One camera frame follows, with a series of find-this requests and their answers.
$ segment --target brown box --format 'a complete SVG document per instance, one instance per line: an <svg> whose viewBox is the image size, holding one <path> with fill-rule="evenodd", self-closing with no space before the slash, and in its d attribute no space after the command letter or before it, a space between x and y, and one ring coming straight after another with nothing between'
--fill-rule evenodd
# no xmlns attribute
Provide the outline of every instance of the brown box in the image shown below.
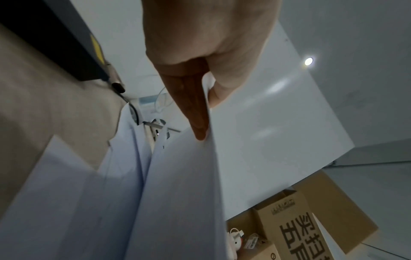
<svg viewBox="0 0 411 260"><path fill-rule="evenodd" d="M253 207L259 234L282 260L333 260L303 194L284 190Z"/></svg>
<svg viewBox="0 0 411 260"><path fill-rule="evenodd" d="M237 260L281 260L275 245L258 236L258 240L253 249L246 248L247 240L244 241L240 250L237 251Z"/></svg>
<svg viewBox="0 0 411 260"><path fill-rule="evenodd" d="M322 171L294 184L293 188L304 195L312 212L346 254L378 229Z"/></svg>

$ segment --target hand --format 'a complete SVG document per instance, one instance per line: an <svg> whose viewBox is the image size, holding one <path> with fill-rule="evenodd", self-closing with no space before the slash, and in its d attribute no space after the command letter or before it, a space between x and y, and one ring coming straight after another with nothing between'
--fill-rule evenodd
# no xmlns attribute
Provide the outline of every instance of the hand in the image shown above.
<svg viewBox="0 0 411 260"><path fill-rule="evenodd" d="M146 54L198 140L209 127L201 80L216 82L209 106L249 77L276 21L280 0L142 0Z"/></svg>

